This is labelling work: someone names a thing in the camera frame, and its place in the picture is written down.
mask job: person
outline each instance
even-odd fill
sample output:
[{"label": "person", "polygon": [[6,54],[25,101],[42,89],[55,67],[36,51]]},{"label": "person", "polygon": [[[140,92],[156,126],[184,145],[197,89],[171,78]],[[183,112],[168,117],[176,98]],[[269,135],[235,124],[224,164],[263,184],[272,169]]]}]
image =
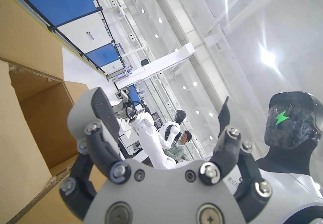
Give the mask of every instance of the person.
[{"label": "person", "polygon": [[192,134],[189,131],[185,131],[181,136],[179,133],[171,146],[170,149],[164,150],[165,155],[173,158],[177,163],[181,160],[181,157],[184,155],[184,145],[186,142],[189,142],[192,139]]}]

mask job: recessed ceiling light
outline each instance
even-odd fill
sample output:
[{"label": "recessed ceiling light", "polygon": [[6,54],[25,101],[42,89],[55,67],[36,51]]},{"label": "recessed ceiling light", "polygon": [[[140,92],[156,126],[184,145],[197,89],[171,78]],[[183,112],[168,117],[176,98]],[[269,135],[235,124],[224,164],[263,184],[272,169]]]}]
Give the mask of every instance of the recessed ceiling light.
[{"label": "recessed ceiling light", "polygon": [[268,65],[270,67],[275,67],[275,59],[276,59],[276,57],[273,54],[269,53],[267,50],[262,48],[261,61],[263,63],[265,63],[266,65]]}]

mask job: ceiling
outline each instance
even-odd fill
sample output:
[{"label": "ceiling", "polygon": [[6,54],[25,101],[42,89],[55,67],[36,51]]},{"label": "ceiling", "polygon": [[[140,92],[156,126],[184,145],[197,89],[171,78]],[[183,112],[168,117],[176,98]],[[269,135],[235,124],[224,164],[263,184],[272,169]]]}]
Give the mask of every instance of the ceiling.
[{"label": "ceiling", "polygon": [[[323,69],[323,0],[124,2],[155,58],[188,41],[200,40],[205,46],[205,55],[212,57],[211,62],[233,98],[241,126],[253,134],[254,141],[262,143],[263,153],[266,150],[263,130],[272,95],[302,90],[323,101],[323,86],[319,80]],[[191,30],[196,31],[197,39],[189,37]],[[261,61],[262,49],[276,57],[275,68]],[[202,71],[211,78],[214,70],[197,70],[194,66],[197,63],[201,63],[200,58],[166,71],[165,77],[194,123],[196,133],[207,138],[209,134],[214,135],[215,125],[208,115],[215,111],[209,90],[212,87],[215,93],[220,91],[197,73]],[[196,87],[192,86],[193,82],[197,82]]]}]

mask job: white robot body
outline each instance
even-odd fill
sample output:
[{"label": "white robot body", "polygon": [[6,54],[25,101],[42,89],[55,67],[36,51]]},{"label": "white robot body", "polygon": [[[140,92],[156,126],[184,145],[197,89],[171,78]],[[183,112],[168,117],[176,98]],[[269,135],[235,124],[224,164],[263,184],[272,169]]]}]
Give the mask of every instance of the white robot body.
[{"label": "white robot body", "polygon": [[180,125],[173,121],[168,121],[161,127],[160,133],[160,143],[163,149],[170,149],[176,135],[180,132]]},{"label": "white robot body", "polygon": [[160,143],[160,136],[154,126],[154,120],[148,112],[139,113],[129,125],[137,132],[140,145],[149,156],[155,169],[171,170],[176,167],[175,160],[165,155]]},{"label": "white robot body", "polygon": [[[316,190],[312,177],[302,174],[275,173],[260,170],[264,179],[270,182],[273,194],[270,201],[251,224],[281,223],[298,211],[323,206],[323,198]],[[237,166],[223,179],[229,190],[234,194],[238,188],[241,174]],[[310,224],[322,223],[316,219]]]}]

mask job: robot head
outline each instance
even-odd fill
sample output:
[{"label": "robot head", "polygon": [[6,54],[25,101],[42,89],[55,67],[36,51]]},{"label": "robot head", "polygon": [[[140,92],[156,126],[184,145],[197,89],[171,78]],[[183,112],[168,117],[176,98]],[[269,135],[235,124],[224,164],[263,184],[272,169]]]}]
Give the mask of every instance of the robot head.
[{"label": "robot head", "polygon": [[323,105],[306,92],[274,95],[269,103],[264,141],[292,149],[306,140],[318,143],[323,131]]},{"label": "robot head", "polygon": [[174,122],[178,123],[179,125],[181,125],[181,123],[183,122],[183,120],[186,118],[186,112],[184,110],[177,110],[176,111],[176,115],[174,118]]}]

